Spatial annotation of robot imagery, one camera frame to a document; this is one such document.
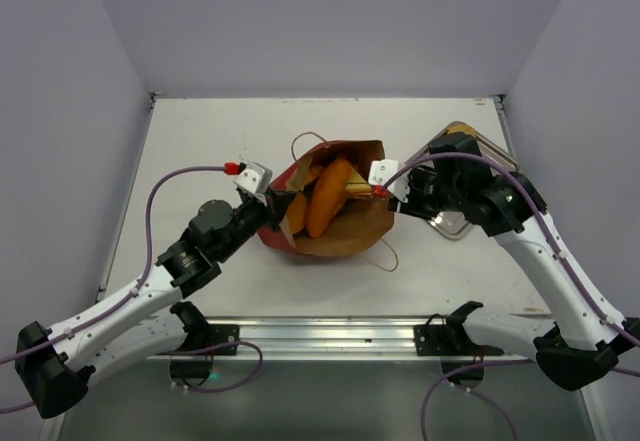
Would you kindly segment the long orange bread roll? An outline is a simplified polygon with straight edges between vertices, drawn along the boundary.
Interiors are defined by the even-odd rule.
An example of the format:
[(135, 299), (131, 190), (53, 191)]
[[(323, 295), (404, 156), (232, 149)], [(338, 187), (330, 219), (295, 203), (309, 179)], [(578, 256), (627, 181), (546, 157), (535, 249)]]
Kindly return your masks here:
[(351, 171), (350, 162), (338, 157), (318, 177), (306, 214), (306, 230), (311, 238), (320, 237), (339, 210)]

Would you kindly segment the red brown paper bag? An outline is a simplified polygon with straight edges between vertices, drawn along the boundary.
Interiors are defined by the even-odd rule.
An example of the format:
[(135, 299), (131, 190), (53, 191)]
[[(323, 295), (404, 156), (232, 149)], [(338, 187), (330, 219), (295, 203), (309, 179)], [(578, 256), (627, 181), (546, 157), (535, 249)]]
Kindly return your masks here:
[[(304, 153), (296, 152), (297, 138), (290, 144), (292, 164), (271, 183), (277, 190), (302, 191), (311, 200), (315, 183), (322, 171), (336, 158), (346, 158), (351, 166), (350, 179), (366, 180), (372, 161), (382, 160), (385, 154), (380, 140), (328, 140), (319, 134), (307, 131), (319, 143)], [(311, 238), (305, 228), (292, 235), (287, 216), (279, 229), (263, 228), (258, 236), (261, 242), (272, 249), (293, 255), (312, 257), (344, 257), (362, 255), (365, 251), (384, 241), (384, 236), (394, 226), (395, 216), (382, 198), (348, 199), (344, 197), (339, 210), (325, 232)]]

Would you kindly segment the round sliced bread piece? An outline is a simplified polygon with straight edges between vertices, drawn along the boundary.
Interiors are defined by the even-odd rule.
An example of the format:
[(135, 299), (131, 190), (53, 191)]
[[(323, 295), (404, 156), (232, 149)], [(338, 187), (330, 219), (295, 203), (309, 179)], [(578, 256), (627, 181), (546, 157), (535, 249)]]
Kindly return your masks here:
[(446, 127), (445, 132), (447, 134), (454, 134), (454, 133), (463, 133), (465, 135), (469, 135), (472, 137), (476, 137), (476, 130), (463, 122), (455, 122), (455, 123), (451, 123), (449, 126)]

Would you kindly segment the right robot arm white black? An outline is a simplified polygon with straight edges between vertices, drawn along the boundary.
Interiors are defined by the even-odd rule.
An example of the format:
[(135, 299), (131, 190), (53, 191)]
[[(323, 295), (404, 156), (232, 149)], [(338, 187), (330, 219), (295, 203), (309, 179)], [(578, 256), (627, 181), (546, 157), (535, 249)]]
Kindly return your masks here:
[(444, 134), (406, 163), (376, 161), (368, 181), (393, 212), (422, 220), (462, 214), (516, 262), (551, 313), (535, 321), (469, 301), (441, 325), (427, 327), (428, 339), (461, 354), (491, 347), (521, 356), (567, 391), (603, 378), (638, 346), (638, 319), (596, 288), (530, 180), (484, 156), (474, 136)]

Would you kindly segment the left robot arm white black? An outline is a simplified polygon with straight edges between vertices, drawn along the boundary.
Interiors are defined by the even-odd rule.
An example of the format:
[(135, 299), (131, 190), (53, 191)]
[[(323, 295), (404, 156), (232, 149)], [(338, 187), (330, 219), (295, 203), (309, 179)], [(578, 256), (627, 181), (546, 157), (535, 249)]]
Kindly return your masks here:
[(222, 263), (261, 228), (277, 227), (294, 198), (269, 189), (261, 197), (242, 195), (237, 207), (208, 201), (139, 279), (65, 321), (24, 327), (15, 370), (39, 415), (64, 413), (128, 364), (205, 348), (207, 322), (189, 296), (219, 276)]

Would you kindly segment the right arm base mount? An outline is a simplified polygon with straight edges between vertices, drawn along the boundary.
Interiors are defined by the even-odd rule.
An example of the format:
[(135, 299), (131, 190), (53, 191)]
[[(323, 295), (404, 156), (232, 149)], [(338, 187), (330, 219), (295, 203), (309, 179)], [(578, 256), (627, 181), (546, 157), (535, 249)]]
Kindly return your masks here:
[(442, 373), (480, 363), (489, 357), (500, 357), (504, 351), (471, 341), (462, 328), (464, 313), (447, 316), (433, 314), (424, 323), (413, 326), (413, 342), (418, 356), (438, 357)]

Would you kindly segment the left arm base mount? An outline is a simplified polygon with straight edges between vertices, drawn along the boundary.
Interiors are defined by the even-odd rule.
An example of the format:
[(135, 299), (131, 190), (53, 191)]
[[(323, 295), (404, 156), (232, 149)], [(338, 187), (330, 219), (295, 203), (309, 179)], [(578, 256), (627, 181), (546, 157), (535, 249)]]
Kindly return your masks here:
[[(183, 356), (184, 352), (209, 348), (215, 345), (234, 342), (239, 339), (240, 327), (237, 324), (209, 325), (204, 332), (189, 334), (184, 343), (177, 349)], [(218, 351), (208, 351), (200, 354), (196, 361), (172, 360), (169, 364), (169, 375), (172, 381), (183, 383), (189, 387), (200, 387), (212, 376), (214, 355), (234, 356), (237, 347), (224, 347)]]

